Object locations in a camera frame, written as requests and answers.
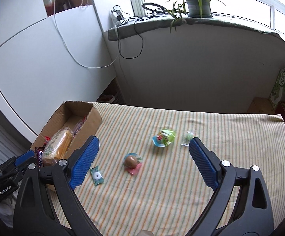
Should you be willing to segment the bagged sliced bread loaf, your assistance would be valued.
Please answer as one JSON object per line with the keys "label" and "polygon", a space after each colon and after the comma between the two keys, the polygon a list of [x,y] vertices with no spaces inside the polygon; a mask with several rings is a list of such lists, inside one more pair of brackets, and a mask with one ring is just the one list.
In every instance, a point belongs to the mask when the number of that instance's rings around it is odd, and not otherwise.
{"label": "bagged sliced bread loaf", "polygon": [[44,148],[43,165],[52,166],[56,164],[67,151],[72,140],[73,132],[69,127],[55,133]]}

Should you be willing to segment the small green jelly packet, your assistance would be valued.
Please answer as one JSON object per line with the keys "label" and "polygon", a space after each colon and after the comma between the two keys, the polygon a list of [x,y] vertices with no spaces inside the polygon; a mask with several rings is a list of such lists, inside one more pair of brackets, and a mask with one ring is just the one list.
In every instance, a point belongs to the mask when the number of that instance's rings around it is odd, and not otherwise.
{"label": "small green jelly packet", "polygon": [[187,131],[184,138],[182,139],[182,146],[189,146],[190,141],[195,137],[194,132]]}

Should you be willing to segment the brown cardboard box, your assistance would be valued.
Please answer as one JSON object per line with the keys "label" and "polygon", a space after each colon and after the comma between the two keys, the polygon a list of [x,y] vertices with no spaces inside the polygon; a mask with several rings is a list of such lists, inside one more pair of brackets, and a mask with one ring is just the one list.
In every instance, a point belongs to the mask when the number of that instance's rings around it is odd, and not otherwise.
{"label": "brown cardboard box", "polygon": [[68,159],[86,140],[96,134],[102,118],[93,104],[66,101],[50,117],[31,145],[31,150],[42,151],[38,161],[43,166],[55,165]]}

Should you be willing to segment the brown chocolate egg packet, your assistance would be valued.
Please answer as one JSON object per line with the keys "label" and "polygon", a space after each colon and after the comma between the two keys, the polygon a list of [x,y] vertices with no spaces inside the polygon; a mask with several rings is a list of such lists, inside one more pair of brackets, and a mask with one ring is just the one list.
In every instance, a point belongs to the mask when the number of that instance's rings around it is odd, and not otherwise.
{"label": "brown chocolate egg packet", "polygon": [[124,169],[130,175],[137,175],[142,165],[143,160],[141,156],[136,153],[128,153],[123,159]]}

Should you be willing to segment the white power strip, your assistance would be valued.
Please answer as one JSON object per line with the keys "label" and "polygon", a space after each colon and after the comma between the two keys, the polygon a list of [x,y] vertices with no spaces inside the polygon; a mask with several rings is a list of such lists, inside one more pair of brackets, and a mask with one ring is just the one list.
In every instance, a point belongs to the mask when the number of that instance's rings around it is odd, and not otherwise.
{"label": "white power strip", "polygon": [[113,8],[110,11],[110,17],[114,27],[120,25],[125,20],[123,11],[119,5],[113,6]]}

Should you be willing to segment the green topped jelly cup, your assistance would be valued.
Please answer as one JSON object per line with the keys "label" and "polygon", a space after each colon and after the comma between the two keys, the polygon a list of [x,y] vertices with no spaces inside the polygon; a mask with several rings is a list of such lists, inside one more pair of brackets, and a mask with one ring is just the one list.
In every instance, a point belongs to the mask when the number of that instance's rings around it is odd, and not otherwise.
{"label": "green topped jelly cup", "polygon": [[152,137],[152,142],[156,147],[165,148],[169,146],[176,137],[176,132],[172,129],[162,129]]}

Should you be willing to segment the striped tablecloth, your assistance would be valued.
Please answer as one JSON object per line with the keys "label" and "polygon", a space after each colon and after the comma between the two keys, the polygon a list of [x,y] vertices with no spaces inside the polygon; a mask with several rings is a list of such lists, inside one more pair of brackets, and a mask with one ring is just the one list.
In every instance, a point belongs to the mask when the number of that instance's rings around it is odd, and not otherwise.
{"label": "striped tablecloth", "polygon": [[[103,235],[185,235],[199,218],[212,189],[203,181],[187,146],[194,132],[221,160],[262,171],[274,224],[285,218],[285,123],[280,115],[220,114],[94,103],[102,123],[96,131],[98,166],[104,183],[87,175],[75,190],[86,213]],[[162,129],[176,132],[167,147],[152,137]],[[142,158],[137,175],[125,171],[128,153]]]}

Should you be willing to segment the potted spider plant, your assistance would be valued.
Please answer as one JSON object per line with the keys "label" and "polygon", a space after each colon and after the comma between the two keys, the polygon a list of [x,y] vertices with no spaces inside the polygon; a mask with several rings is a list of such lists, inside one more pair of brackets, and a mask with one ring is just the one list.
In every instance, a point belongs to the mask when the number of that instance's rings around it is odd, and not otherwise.
{"label": "potted spider plant", "polygon": [[170,23],[170,31],[177,25],[186,22],[184,15],[190,18],[212,18],[211,0],[170,0],[173,1],[172,9],[165,11],[173,18]]}

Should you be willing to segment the red dried fruit packet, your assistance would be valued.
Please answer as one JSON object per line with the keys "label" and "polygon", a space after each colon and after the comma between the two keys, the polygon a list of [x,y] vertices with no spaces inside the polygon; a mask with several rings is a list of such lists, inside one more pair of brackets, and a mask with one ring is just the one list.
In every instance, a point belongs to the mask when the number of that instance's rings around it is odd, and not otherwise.
{"label": "red dried fruit packet", "polygon": [[84,117],[83,119],[81,119],[74,127],[74,130],[73,130],[73,135],[77,135],[79,133],[79,131],[81,130],[84,122],[86,121],[86,118]]}

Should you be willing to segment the white cabinet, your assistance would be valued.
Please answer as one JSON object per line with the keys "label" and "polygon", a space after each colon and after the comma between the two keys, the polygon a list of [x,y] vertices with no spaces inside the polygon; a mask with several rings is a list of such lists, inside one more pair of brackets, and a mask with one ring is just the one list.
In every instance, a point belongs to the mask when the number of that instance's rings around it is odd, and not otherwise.
{"label": "white cabinet", "polygon": [[0,0],[0,111],[29,142],[65,101],[96,101],[115,78],[94,0],[51,12]]}

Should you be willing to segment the teal mint candy packet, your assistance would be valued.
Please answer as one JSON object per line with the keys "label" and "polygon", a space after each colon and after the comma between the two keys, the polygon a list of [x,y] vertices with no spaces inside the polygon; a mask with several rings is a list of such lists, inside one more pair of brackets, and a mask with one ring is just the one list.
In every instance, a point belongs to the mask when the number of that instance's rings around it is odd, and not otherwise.
{"label": "teal mint candy packet", "polygon": [[98,166],[90,169],[90,174],[91,174],[91,177],[92,177],[92,180],[93,180],[95,186],[98,186],[98,185],[104,183],[104,178],[103,178]]}

